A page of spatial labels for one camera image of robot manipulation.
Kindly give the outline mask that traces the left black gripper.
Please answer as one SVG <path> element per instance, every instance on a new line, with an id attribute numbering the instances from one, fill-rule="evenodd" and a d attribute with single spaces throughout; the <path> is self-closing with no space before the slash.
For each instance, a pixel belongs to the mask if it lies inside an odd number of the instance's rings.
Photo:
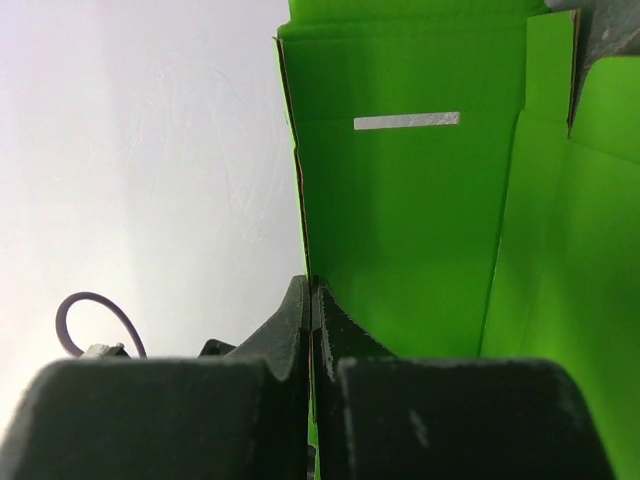
<path id="1" fill-rule="evenodd" d="M 207 340 L 200 353 L 199 357 L 218 357 L 225 356 L 231 353 L 236 348 L 235 345 L 226 343 L 217 339 L 209 339 Z"/>

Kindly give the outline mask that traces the green paper box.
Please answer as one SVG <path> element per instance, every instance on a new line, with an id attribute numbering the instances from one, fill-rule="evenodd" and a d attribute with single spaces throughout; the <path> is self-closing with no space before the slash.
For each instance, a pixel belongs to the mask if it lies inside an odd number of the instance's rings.
<path id="1" fill-rule="evenodd" d="M 543 357 L 639 475 L 639 5 L 293 1 L 307 265 L 401 355 Z"/>

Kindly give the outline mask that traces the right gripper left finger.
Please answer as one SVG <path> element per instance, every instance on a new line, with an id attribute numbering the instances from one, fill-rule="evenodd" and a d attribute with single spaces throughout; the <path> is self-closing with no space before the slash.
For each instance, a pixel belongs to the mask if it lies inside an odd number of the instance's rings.
<path id="1" fill-rule="evenodd" d="M 226 354 L 46 366 L 2 441 L 2 477 L 305 478 L 310 306 L 296 276 Z"/>

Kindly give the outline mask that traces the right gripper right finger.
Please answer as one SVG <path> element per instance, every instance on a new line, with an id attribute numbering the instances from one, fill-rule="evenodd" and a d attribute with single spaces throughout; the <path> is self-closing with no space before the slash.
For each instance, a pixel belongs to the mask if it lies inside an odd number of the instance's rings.
<path id="1" fill-rule="evenodd" d="M 585 399 L 541 359 L 414 359 L 385 348 L 315 278 L 324 479 L 611 479 Z"/>

